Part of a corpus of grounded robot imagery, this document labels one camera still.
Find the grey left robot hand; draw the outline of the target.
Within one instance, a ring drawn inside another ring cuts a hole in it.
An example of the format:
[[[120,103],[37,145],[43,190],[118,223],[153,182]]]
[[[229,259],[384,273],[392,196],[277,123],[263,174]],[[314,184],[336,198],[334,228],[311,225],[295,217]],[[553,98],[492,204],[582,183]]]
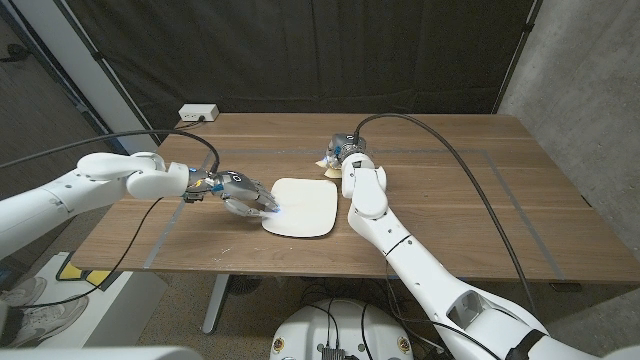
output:
[[[229,212],[239,216],[263,217],[266,212],[278,212],[280,209],[275,197],[262,183],[243,173],[191,169],[182,195],[184,201],[202,201],[208,193],[218,196]]]

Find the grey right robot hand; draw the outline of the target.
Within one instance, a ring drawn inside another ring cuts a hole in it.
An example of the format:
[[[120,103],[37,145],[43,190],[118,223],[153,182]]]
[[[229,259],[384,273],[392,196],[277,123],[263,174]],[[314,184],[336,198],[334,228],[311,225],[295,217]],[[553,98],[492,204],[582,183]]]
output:
[[[325,152],[325,163],[328,168],[340,169],[343,161],[354,153],[364,153],[367,142],[363,137],[355,141],[353,134],[337,133],[329,141]]]

